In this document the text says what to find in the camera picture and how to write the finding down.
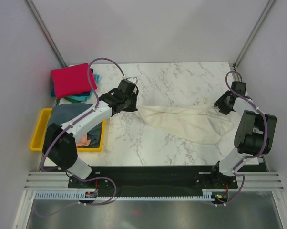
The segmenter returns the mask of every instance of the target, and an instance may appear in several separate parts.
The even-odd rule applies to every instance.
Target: glass panel
[[[35,201],[40,214],[72,201]],[[193,201],[116,201],[104,206],[73,205],[51,217],[31,218],[33,229],[281,229],[271,193],[241,193],[226,207]]]

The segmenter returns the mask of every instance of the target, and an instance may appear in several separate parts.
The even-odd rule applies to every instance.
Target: yellow tray
[[[52,108],[44,108],[38,120],[38,123],[35,127],[33,137],[30,143],[30,150],[32,151],[42,151],[44,141],[45,141],[45,134],[47,130],[47,123],[51,116]],[[101,138],[100,138],[100,145],[98,148],[77,148],[77,151],[86,151],[86,152],[100,152],[103,147],[103,140],[104,140],[104,128],[105,128],[105,120],[102,122],[101,127]]]

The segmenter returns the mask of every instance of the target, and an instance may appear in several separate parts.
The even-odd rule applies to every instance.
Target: stack of folded cloth
[[[92,96],[92,88],[87,79],[88,63],[75,65],[72,67],[55,69],[51,71],[54,88],[51,91],[52,97],[65,98],[72,103],[86,102]],[[90,72],[90,79],[94,89],[100,75]]]

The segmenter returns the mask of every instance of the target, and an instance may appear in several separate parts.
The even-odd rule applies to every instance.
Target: white wall
[[[267,0],[32,0],[67,64],[231,62]]]
[[[50,69],[59,68],[22,0],[0,0],[0,229],[12,227],[28,171],[40,110],[50,107]]]
[[[278,171],[287,193],[287,0],[277,1],[239,67],[249,95],[277,116],[271,170]]]

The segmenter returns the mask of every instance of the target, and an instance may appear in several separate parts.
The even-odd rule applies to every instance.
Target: gray cloth
[[[92,105],[93,104],[74,103],[55,106],[51,111],[51,117],[49,119],[48,126],[52,123],[61,125],[65,122],[68,122],[87,110]],[[99,146],[101,127],[102,124],[100,123],[87,133],[87,138],[90,139],[91,142],[89,146],[84,147],[97,148]]]

